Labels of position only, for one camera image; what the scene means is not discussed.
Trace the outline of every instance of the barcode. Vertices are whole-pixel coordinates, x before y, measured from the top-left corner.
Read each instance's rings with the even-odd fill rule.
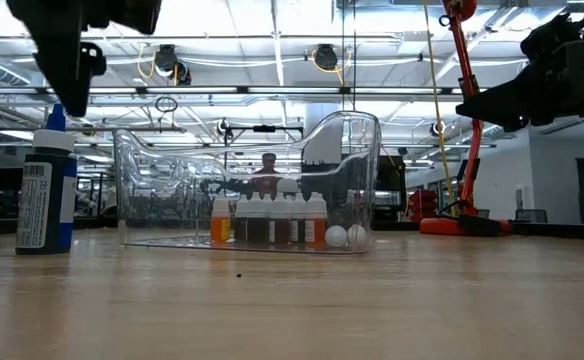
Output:
[[[43,165],[28,165],[23,169],[23,176],[43,176],[45,167]]]

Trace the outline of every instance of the table surface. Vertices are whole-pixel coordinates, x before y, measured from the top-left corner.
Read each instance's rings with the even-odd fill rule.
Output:
[[[86,230],[16,257],[0,236],[0,359],[584,359],[584,241],[374,237],[331,257]]]

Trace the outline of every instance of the person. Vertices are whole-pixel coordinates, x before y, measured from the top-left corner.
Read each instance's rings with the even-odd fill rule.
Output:
[[[274,170],[274,164],[276,163],[275,154],[263,154],[261,157],[261,162],[263,164],[263,168],[256,171],[254,174],[278,174],[278,172]],[[261,176],[252,179],[251,182],[254,184],[255,191],[258,191],[261,197],[264,197],[266,194],[270,194],[270,196],[276,196],[276,185],[280,179],[281,178],[277,176]]]

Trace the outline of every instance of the blue bottle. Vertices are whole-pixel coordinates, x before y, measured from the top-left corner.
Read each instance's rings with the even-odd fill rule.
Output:
[[[65,132],[63,106],[54,105],[45,129],[34,132],[34,152],[25,157],[19,201],[16,253],[70,251],[77,160],[74,137]]]

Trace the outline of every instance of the clear plastic bin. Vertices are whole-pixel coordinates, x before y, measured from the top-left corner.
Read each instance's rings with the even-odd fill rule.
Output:
[[[379,122],[373,115],[336,112],[302,140],[286,144],[157,150],[127,131],[117,131],[114,139],[119,235],[124,245],[330,254],[370,248],[381,145]],[[276,154],[277,173],[255,174],[267,153]],[[264,198],[280,196],[281,191],[290,200],[295,196],[308,200],[312,193],[320,193],[327,210],[326,241],[273,242],[267,236],[257,241],[251,233],[235,236],[233,227],[227,240],[211,241],[215,199],[228,200],[234,224],[241,194],[251,197],[255,190]],[[343,231],[348,235],[345,241],[340,238]]]

